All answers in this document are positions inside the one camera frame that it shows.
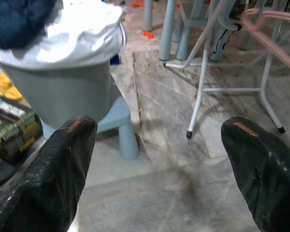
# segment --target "light blue plastic stool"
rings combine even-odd
[[[106,116],[98,122],[98,133],[118,128],[120,154],[131,160],[139,154],[139,147],[135,139],[130,118],[130,109],[122,97],[115,81],[111,78],[111,108]],[[48,139],[55,128],[42,122],[43,134]]]

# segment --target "dark blue cloth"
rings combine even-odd
[[[0,49],[22,48],[41,31],[57,0],[0,0]]]

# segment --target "gray floor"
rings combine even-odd
[[[277,133],[256,95],[207,94],[188,141],[185,135],[200,68],[171,70],[158,60],[167,1],[154,2],[153,40],[142,36],[144,9],[132,8],[131,2],[126,1],[128,44],[121,53],[122,64],[112,67],[112,75],[131,109],[140,155],[123,159],[116,131],[98,136],[71,232],[257,232],[236,186],[220,127],[232,116],[244,116],[290,146],[290,70],[275,60],[267,89],[285,134]],[[282,33],[288,27],[284,25]],[[193,31],[191,45],[200,33],[200,29]],[[226,46],[225,62],[247,62],[264,51],[258,44],[251,51],[239,51],[239,35],[234,33]],[[289,44],[284,45],[288,52]],[[172,45],[173,54],[176,47]],[[264,62],[246,68],[211,68],[205,84],[253,87],[263,66]]]

